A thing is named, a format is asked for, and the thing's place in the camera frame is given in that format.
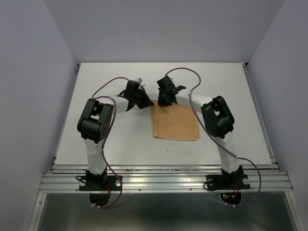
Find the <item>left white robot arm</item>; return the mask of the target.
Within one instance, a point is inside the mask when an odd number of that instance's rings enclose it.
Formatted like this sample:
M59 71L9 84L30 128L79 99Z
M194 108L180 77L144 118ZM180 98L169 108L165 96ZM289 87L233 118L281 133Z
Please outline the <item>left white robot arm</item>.
M140 109L153 106L142 85L142 79L128 80L126 88L116 96L95 96L88 99L77 123L77 130L86 145L88 166L86 174L92 176L91 185L101 190L107 185L107 164L103 148L115 121L115 115L134 106Z

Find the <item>orange cloth napkin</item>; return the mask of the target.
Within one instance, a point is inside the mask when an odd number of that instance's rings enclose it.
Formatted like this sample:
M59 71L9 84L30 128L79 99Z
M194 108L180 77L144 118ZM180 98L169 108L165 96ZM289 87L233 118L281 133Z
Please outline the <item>orange cloth napkin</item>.
M151 122L154 137L177 141L201 138L199 123L190 107L177 104L160 107L157 100L153 103Z

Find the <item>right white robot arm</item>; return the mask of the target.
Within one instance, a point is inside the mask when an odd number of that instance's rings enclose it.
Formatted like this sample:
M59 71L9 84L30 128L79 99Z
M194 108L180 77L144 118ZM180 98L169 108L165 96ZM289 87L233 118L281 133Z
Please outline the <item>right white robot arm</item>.
M221 158L221 182L227 188L232 188L239 182L239 175L243 173L237 157L232 152L234 117L221 96L215 98L193 93L180 85L176 87L168 76L157 81L159 95L158 106L166 107L172 104L189 106L193 113L201 113L205 132L218 146Z

